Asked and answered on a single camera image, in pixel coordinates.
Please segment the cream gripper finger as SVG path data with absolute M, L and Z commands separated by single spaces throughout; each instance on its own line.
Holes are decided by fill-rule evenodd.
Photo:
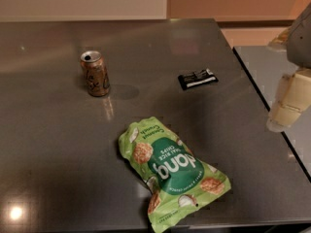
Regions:
M 290 29 L 287 28 L 284 31 L 282 31 L 277 37 L 271 40 L 267 46 L 271 50 L 286 51 L 289 34 L 290 34 Z
M 291 127 L 310 106 L 311 69 L 298 68 L 279 81 L 266 126 L 272 132 L 282 132 Z

